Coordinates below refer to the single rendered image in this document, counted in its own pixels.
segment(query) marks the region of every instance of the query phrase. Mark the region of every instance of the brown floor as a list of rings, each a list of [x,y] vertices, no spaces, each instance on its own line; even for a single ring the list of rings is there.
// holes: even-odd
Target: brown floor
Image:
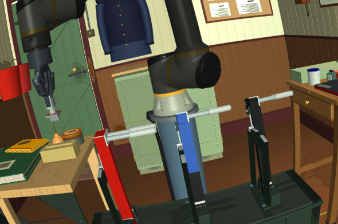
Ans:
[[[272,174],[292,168],[292,122],[287,120],[265,127],[269,141]],[[306,165],[332,155],[333,144],[326,141],[304,125],[301,125],[301,165]],[[249,151],[246,132],[223,139],[223,158],[204,163],[208,192],[223,190],[250,181]],[[116,160],[130,204],[145,206],[170,201],[164,171],[140,175],[133,157]],[[324,204],[319,224],[325,224],[328,209],[332,163],[301,174],[301,177],[321,196]],[[95,181],[81,180],[75,192],[79,204],[90,224],[96,211],[104,211]],[[29,222],[64,215],[36,197],[30,197],[17,212]],[[70,219],[47,222],[50,224],[74,224]]]

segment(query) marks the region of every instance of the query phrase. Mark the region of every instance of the red bucket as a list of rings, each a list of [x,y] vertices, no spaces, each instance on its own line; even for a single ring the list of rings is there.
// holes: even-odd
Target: red bucket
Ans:
[[[32,89],[32,82],[30,81],[29,65],[24,63],[19,66],[20,80],[21,80],[21,91],[22,94]]]
[[[0,70],[0,96],[3,101],[22,95],[19,66]]]

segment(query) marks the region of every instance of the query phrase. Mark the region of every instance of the green book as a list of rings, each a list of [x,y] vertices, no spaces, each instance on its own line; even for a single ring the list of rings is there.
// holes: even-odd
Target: green book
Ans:
[[[6,153],[7,149],[0,149],[0,184],[27,181],[41,160],[43,146],[33,153]]]

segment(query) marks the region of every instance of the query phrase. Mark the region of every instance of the table leg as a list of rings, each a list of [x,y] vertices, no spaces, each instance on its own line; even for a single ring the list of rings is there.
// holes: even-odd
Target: table leg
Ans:
[[[105,200],[105,197],[104,197],[104,194],[103,194],[103,192],[102,192],[102,189],[101,189],[99,180],[97,179],[97,173],[98,173],[98,171],[99,171],[99,168],[98,168],[97,166],[99,165],[100,162],[99,162],[99,159],[98,159],[98,157],[97,157],[97,153],[96,153],[96,151],[95,151],[95,148],[93,148],[93,150],[92,150],[92,152],[91,152],[91,154],[90,154],[90,156],[89,156],[89,158],[88,158],[88,163],[89,163],[89,166],[91,167],[91,171],[92,171],[92,174],[93,174],[93,176],[94,176],[94,180],[95,180],[95,182],[96,182],[96,186],[97,186],[97,188],[99,189],[99,193],[100,193],[100,195],[101,195],[101,198],[102,198],[102,201],[103,201],[103,203],[104,203],[105,209],[106,209],[107,211],[109,211],[109,207],[108,207],[107,201]],[[117,209],[117,205],[116,205],[114,196],[113,196],[113,194],[112,194],[112,192],[111,192],[111,189],[110,189],[109,185],[108,185],[108,188],[109,188],[109,193],[110,193],[110,195],[111,195],[111,197],[112,197],[112,199],[113,199],[115,208]]]
[[[334,119],[333,121],[333,159],[332,159],[332,173],[331,173],[331,186],[329,196],[329,206],[327,215],[327,224],[336,223],[337,210],[338,210],[338,165],[337,165],[337,154],[338,154],[338,106],[334,108]]]
[[[20,224],[20,221],[7,198],[0,198],[0,208],[9,224]]]
[[[88,224],[73,192],[37,197],[78,224]]]
[[[292,136],[293,136],[293,170],[300,175],[300,113],[299,104],[291,100]]]

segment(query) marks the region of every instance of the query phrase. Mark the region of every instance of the navy blue jacket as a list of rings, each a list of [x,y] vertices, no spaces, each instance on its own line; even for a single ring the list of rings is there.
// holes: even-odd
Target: navy blue jacket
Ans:
[[[104,54],[111,61],[150,54],[154,43],[146,0],[95,0]]]

